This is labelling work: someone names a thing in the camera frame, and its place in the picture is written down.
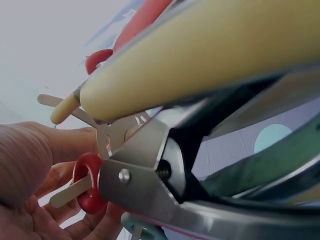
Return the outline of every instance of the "red rubber ring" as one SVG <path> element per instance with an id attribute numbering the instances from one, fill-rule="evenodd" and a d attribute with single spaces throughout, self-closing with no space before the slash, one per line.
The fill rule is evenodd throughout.
<path id="1" fill-rule="evenodd" d="M 79 195 L 76 200 L 81 207 L 88 214 L 97 214 L 105 209 L 108 201 L 100 198 L 98 191 L 98 173 L 100 166 L 103 163 L 102 159 L 94 153 L 85 153 L 80 156 L 73 168 L 73 183 L 87 176 L 88 172 L 92 180 L 91 196 L 88 191 Z"/>
<path id="2" fill-rule="evenodd" d="M 89 75 L 92 74 L 97 69 L 97 65 L 106 61 L 112 54 L 111 49 L 103 49 L 91 54 L 84 63 L 86 72 Z"/>

